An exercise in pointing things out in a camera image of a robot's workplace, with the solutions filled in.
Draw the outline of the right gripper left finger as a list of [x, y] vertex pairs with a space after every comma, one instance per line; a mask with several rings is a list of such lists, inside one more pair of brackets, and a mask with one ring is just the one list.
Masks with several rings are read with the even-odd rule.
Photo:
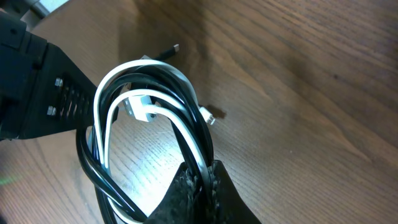
[[205, 193], [183, 162], [146, 224], [198, 224], [205, 222]]

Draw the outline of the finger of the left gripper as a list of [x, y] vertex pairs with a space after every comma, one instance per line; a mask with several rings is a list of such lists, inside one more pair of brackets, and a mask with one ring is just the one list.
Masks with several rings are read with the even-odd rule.
[[92, 126], [96, 89], [59, 47], [48, 44], [18, 138], [39, 138]]

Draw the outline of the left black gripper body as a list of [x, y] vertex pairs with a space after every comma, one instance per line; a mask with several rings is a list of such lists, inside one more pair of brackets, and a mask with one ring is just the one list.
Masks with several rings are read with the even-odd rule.
[[27, 24], [1, 13], [1, 139], [17, 139], [27, 116], [48, 42]]

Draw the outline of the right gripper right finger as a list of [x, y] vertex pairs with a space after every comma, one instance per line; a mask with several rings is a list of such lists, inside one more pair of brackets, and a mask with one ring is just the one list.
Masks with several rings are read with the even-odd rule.
[[220, 160], [214, 160], [210, 171], [211, 203], [206, 206], [206, 219], [214, 224], [261, 224], [244, 203]]

